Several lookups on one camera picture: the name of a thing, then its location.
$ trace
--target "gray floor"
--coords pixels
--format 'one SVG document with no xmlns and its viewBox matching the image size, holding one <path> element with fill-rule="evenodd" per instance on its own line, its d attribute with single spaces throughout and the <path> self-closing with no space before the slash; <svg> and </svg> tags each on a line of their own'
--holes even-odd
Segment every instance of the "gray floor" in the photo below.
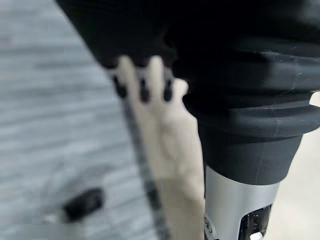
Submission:
<svg viewBox="0 0 320 240">
<path fill-rule="evenodd" d="M 159 239 L 130 111 L 68 20 L 51 0 L 0 0 L 0 12 L 0 239 Z M 95 186 L 102 211 L 42 223 Z"/>
</svg>

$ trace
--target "black object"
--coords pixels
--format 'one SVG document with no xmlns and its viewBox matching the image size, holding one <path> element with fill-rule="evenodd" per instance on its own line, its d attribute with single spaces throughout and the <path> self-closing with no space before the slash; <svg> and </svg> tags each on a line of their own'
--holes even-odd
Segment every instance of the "black object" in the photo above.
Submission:
<svg viewBox="0 0 320 240">
<path fill-rule="evenodd" d="M 146 84 L 146 80 L 142 78 L 140 80 L 140 100 L 144 104 L 150 101 L 150 90 Z"/>
<path fill-rule="evenodd" d="M 101 209 L 104 205 L 104 192 L 100 188 L 93 188 L 71 199 L 63 206 L 63 210 L 70 223 L 82 220 L 84 217 Z"/>
<path fill-rule="evenodd" d="M 122 99 L 126 98 L 128 96 L 127 87 L 119 83 L 117 76 L 113 76 L 113 83 L 114 83 L 116 94 Z"/>
<path fill-rule="evenodd" d="M 172 90 L 172 80 L 166 80 L 165 81 L 165 86 L 164 86 L 164 91 L 163 91 L 163 99 L 166 102 L 170 102 L 173 97 L 173 90 Z"/>
<path fill-rule="evenodd" d="M 261 233 L 263 236 L 267 232 L 272 205 L 250 212 L 241 220 L 239 240 L 250 240 L 250 236 Z"/>
<path fill-rule="evenodd" d="M 252 185 L 278 183 L 320 126 L 320 2 L 57 0 L 102 65 L 159 55 L 189 83 L 203 160 Z M 140 97 L 150 93 L 141 82 Z"/>
</svg>

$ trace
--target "wooden floor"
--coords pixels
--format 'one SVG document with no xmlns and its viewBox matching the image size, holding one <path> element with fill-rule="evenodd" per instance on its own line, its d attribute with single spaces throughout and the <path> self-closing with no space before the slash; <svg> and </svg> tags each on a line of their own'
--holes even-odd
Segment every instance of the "wooden floor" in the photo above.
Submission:
<svg viewBox="0 0 320 240">
<path fill-rule="evenodd" d="M 1 240 L 169 238 L 130 108 L 52 0 L 0 0 L 0 114 Z M 42 223 L 95 186 L 103 210 Z"/>
</svg>

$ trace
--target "black plastic part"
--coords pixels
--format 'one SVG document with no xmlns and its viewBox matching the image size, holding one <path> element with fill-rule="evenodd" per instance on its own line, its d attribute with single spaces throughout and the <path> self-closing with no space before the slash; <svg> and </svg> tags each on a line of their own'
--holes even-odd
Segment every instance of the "black plastic part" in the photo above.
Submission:
<svg viewBox="0 0 320 240">
<path fill-rule="evenodd" d="M 122 99 L 126 98 L 128 96 L 127 88 L 125 85 L 121 85 L 119 83 L 117 76 L 113 76 L 113 83 L 114 83 L 116 94 Z"/>
<path fill-rule="evenodd" d="M 101 209 L 104 202 L 103 190 L 93 188 L 71 199 L 63 206 L 63 210 L 68 222 L 73 223 Z"/>
<path fill-rule="evenodd" d="M 97 61 L 162 57 L 189 83 L 205 164 L 241 183 L 281 181 L 320 126 L 320 1 L 57 0 Z M 143 102 L 150 100 L 146 86 Z"/>
<path fill-rule="evenodd" d="M 272 205 L 250 212 L 241 220 L 239 239 L 250 240 L 250 236 L 261 233 L 263 236 L 267 232 Z"/>
<path fill-rule="evenodd" d="M 146 80 L 142 78 L 140 80 L 140 100 L 144 104 L 150 101 L 150 90 L 146 84 Z"/>
<path fill-rule="evenodd" d="M 172 80 L 166 80 L 165 81 L 165 87 L 163 91 L 163 99 L 166 102 L 170 102 L 173 97 L 173 90 L 172 90 Z"/>
</svg>

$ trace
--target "black rubber grip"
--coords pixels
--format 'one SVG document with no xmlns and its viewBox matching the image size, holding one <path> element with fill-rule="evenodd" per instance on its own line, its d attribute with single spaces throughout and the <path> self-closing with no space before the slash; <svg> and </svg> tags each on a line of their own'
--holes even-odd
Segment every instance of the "black rubber grip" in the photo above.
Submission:
<svg viewBox="0 0 320 240">
<path fill-rule="evenodd" d="M 309 105 L 320 90 L 320 1 L 57 2 L 101 65 L 120 55 L 173 64 L 189 83 L 183 101 L 198 119 L 203 160 L 230 179 L 281 181 L 302 135 L 320 126 Z M 148 95 L 142 86 L 141 100 Z"/>
</svg>

